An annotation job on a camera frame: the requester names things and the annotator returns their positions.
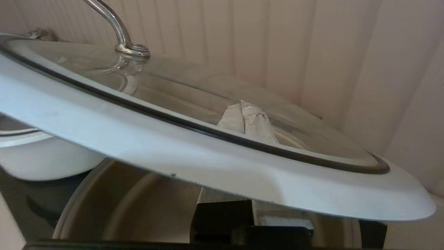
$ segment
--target white surface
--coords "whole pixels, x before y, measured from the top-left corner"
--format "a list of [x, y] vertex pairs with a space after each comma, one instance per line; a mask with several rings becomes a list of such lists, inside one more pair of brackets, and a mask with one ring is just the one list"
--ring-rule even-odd
[[1, 112], [133, 165], [326, 214], [414, 220], [435, 211], [419, 182], [393, 163], [390, 173], [371, 175], [277, 157], [108, 103], [3, 56], [0, 64]]
[[444, 249], [444, 199], [431, 194], [436, 213], [417, 222], [386, 222], [385, 249]]
[[24, 245], [25, 239], [0, 194], [0, 249], [20, 250]]

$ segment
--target wall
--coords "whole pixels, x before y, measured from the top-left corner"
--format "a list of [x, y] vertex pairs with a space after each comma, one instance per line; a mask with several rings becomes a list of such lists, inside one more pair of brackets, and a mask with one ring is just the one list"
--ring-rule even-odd
[[[273, 91], [444, 196], [442, 0], [105, 0], [135, 43]], [[113, 46], [82, 1], [5, 0], [13, 22]]]
[[0, 249], [22, 249], [25, 239], [20, 233], [11, 211], [9, 211], [3, 196], [0, 194]]

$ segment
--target white cloth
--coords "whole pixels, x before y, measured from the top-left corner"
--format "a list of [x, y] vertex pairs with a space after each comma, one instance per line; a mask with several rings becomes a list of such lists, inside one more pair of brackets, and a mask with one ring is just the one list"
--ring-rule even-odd
[[244, 118], [242, 117], [241, 105], [239, 103], [228, 106], [222, 119], [218, 122], [218, 127], [245, 133]]
[[265, 112], [254, 104], [241, 101], [245, 135], [266, 143], [277, 143], [274, 130]]

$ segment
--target white ceramic bowl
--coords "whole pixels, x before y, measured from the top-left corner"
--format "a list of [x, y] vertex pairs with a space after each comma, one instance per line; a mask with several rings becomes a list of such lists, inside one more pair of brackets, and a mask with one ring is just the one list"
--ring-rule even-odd
[[16, 178], [61, 179], [90, 170], [104, 158], [0, 114], [0, 166]]

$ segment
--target metal handle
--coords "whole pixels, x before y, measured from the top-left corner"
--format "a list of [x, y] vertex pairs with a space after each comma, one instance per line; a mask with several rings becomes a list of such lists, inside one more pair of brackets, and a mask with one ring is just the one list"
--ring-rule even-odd
[[118, 44], [115, 46], [115, 49], [117, 51], [132, 56], [150, 56], [150, 51], [146, 46], [131, 43], [130, 34], [128, 33], [127, 28], [125, 27], [119, 16], [108, 5], [106, 5], [102, 0], [84, 1], [95, 11], [97, 11], [101, 16], [103, 16], [108, 21], [108, 23], [111, 24], [117, 36]]

